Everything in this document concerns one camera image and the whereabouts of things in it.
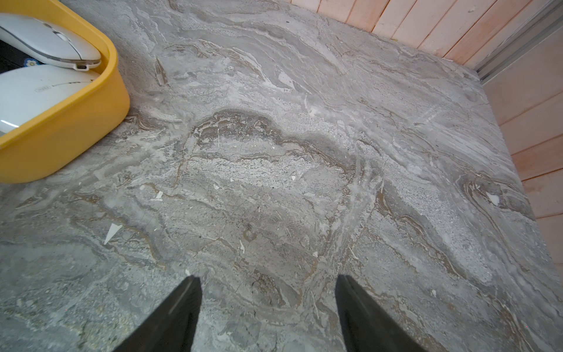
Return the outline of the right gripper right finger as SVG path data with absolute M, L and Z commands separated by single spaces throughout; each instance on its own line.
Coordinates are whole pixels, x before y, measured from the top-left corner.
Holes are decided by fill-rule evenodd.
M 347 351 L 425 350 L 353 277 L 337 277 L 335 298 Z

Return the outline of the black mouse slim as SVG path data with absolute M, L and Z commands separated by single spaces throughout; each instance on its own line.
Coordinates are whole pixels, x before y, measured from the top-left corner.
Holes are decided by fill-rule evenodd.
M 41 62 L 3 41 L 0 42 L 0 73 L 36 65 L 41 65 Z

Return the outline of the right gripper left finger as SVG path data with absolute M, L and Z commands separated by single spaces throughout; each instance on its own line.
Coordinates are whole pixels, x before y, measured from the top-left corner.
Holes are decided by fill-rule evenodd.
M 114 351 L 190 351 L 201 304 L 200 278 L 186 277 Z

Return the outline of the yellow plastic storage box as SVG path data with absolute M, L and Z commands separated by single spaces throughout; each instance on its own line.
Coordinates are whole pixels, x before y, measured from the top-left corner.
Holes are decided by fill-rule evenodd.
M 60 170 L 114 130 L 130 98 L 113 42 L 69 7 L 60 1 L 2 1 L 1 11 L 70 29 L 101 53 L 98 79 L 1 137 L 1 181 L 27 183 Z

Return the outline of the white mouse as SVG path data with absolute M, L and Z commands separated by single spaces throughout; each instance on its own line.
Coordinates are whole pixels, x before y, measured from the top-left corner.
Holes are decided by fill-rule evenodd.
M 43 64 L 88 71 L 101 64 L 101 53 L 70 29 L 37 18 L 1 14 L 1 41 Z
M 11 132 L 85 88 L 99 74 L 37 65 L 1 74 L 1 134 Z

